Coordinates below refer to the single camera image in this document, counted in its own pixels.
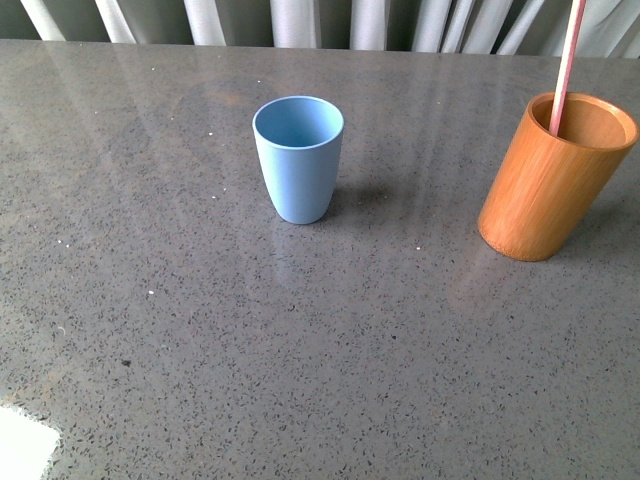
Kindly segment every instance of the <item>plastic cup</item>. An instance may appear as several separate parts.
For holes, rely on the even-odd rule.
[[[273,206],[287,222],[313,223],[329,208],[344,118],[326,100],[283,97],[262,106],[253,131]]]

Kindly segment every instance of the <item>wooden cup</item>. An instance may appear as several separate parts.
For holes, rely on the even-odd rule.
[[[620,108],[568,93],[554,137],[553,95],[527,105],[478,218],[485,241],[517,260],[545,260],[560,249],[639,136]]]

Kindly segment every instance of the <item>countertop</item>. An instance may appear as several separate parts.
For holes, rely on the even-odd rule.
[[[640,149],[562,250],[476,219],[559,59],[0,41],[0,402],[50,479],[638,478]],[[640,118],[640,61],[571,90]],[[251,119],[336,104],[281,220]]]

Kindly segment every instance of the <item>white curtain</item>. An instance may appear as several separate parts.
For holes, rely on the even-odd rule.
[[[571,0],[0,0],[0,38],[498,55],[562,51]],[[640,56],[640,0],[588,0],[577,55]]]

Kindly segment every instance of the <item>pink straw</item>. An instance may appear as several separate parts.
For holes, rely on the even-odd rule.
[[[564,97],[567,95],[571,67],[573,66],[573,56],[576,53],[578,33],[580,32],[580,24],[582,23],[582,14],[584,13],[586,2],[587,0],[573,0],[573,5],[571,6],[569,26],[567,28],[567,36],[564,39],[560,72],[558,73],[558,83],[556,84],[556,94],[553,97],[551,123],[549,124],[549,133],[554,137],[558,136],[558,130],[560,130],[560,118],[562,117],[562,108],[564,107]]]

